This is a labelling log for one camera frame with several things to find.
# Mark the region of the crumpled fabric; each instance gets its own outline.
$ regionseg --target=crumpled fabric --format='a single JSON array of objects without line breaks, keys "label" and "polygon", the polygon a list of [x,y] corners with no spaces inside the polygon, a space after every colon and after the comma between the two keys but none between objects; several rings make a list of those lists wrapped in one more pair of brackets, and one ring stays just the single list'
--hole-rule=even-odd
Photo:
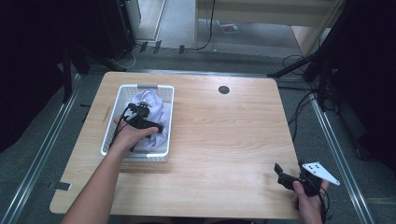
[{"label": "crumpled fabric", "polygon": [[139,92],[132,100],[132,103],[136,105],[141,102],[148,104],[149,114],[147,120],[156,122],[163,126],[163,131],[161,133],[152,134],[150,138],[142,138],[135,148],[152,150],[159,147],[167,139],[171,111],[169,107],[163,106],[163,98],[158,96],[156,91],[153,89]]}]

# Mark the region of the metal frame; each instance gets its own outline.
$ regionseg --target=metal frame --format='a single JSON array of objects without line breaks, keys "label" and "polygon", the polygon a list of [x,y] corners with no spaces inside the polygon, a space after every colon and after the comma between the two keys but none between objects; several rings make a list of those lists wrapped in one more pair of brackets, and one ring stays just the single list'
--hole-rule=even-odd
[{"label": "metal frame", "polygon": [[[310,97],[311,99],[315,98],[314,94],[311,94]],[[334,157],[341,177],[344,180],[346,190],[349,194],[350,200],[353,203],[353,206],[355,207],[359,220],[361,221],[361,223],[375,223],[370,209],[364,199],[364,196],[361,193],[361,188],[359,187],[358,182],[352,174],[352,171],[350,170],[347,163],[347,159],[344,156],[343,150],[341,149],[337,137],[332,130],[332,125],[327,118],[326,112],[322,112],[320,106],[318,105],[318,102],[315,100],[312,100],[312,106],[318,117],[320,126],[326,136],[327,142],[329,143],[332,156]]]},{"label": "metal frame", "polygon": [[[177,75],[192,75],[192,76],[215,76],[215,77],[257,77],[257,78],[268,78],[267,74],[258,73],[219,73],[219,72],[205,72],[205,71],[180,71],[180,70],[150,70],[150,69],[136,69],[128,72],[136,73],[156,73],[156,74],[177,74]],[[301,81],[301,76],[296,75],[285,75],[278,78],[279,81]]]},{"label": "metal frame", "polygon": [[16,223],[23,207],[25,206],[30,193],[35,186],[35,182],[41,174],[41,171],[47,161],[49,154],[52,151],[52,147],[58,137],[58,134],[62,127],[64,126],[64,121],[67,118],[67,115],[70,112],[73,103],[76,100],[76,96],[79,90],[79,84],[81,81],[80,75],[76,75],[74,79],[73,86],[75,87],[75,91],[71,94],[69,100],[62,104],[58,115],[56,116],[55,121],[53,121],[49,132],[47,133],[46,138],[44,139],[43,144],[35,155],[35,159],[33,160],[28,172],[26,173],[24,179],[21,184],[18,186],[18,189],[15,193],[15,196],[6,211],[1,223]]}]

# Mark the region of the handheld controller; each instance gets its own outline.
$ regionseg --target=handheld controller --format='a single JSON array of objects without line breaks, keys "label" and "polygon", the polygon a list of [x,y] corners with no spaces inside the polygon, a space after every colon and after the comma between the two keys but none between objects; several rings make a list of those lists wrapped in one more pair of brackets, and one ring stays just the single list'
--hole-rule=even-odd
[{"label": "handheld controller", "polygon": [[136,129],[147,129],[150,127],[157,127],[158,133],[163,131],[163,126],[158,123],[146,120],[149,115],[148,105],[144,102],[141,102],[138,105],[135,104],[128,104],[129,109],[132,111],[132,116],[125,116],[123,118],[129,125],[133,126]]},{"label": "handheld controller", "polygon": [[300,162],[299,162],[299,166],[301,171],[300,176],[294,177],[292,175],[287,175],[283,173],[283,169],[280,167],[280,165],[275,163],[274,170],[279,175],[277,183],[283,185],[286,189],[294,190],[293,182],[299,181],[303,185],[305,194],[308,197],[318,195],[320,191],[322,179],[312,175],[311,173],[303,169],[302,164]]}]

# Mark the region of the hand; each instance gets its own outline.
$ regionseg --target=hand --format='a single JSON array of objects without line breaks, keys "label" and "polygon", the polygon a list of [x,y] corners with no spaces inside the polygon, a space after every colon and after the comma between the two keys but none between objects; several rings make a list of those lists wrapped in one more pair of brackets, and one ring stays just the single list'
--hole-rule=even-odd
[{"label": "hand", "polygon": [[[324,190],[329,187],[329,182],[323,180],[321,186]],[[300,210],[300,221],[304,224],[320,224],[321,219],[321,201],[317,196],[308,197],[304,192],[304,188],[300,182],[294,181],[294,195],[291,199],[291,203],[296,206],[298,205]]]},{"label": "hand", "polygon": [[[117,124],[119,120],[120,116],[114,118],[113,122]],[[118,133],[109,152],[111,152],[112,150],[117,151],[122,155],[122,157],[127,156],[129,154],[129,149],[136,145],[136,143],[140,139],[144,138],[147,135],[152,135],[158,132],[158,128],[156,127],[137,130],[136,128],[127,124],[125,121],[122,121],[120,123],[119,130],[120,132]]]}]

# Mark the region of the clear plastic bin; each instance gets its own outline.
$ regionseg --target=clear plastic bin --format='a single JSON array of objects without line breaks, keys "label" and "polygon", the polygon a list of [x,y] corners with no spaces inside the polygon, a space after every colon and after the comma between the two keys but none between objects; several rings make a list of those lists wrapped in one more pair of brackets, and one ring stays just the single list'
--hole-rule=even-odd
[{"label": "clear plastic bin", "polygon": [[145,150],[141,148],[136,148],[134,152],[131,152],[124,160],[125,161],[156,161],[156,162],[166,162],[168,161],[169,154],[169,142],[171,136],[172,127],[172,114],[173,114],[173,102],[174,102],[174,92],[175,89],[172,86],[164,85],[122,85],[120,86],[119,93],[116,98],[116,103],[113,107],[113,112],[111,113],[111,118],[107,125],[107,130],[105,134],[105,139],[102,144],[101,153],[106,155],[108,151],[108,146],[113,138],[114,131],[117,124],[113,122],[113,119],[120,115],[124,108],[132,102],[134,97],[141,91],[154,89],[156,94],[163,98],[163,106],[170,108],[170,118],[168,127],[168,136],[166,141],[152,150]]}]

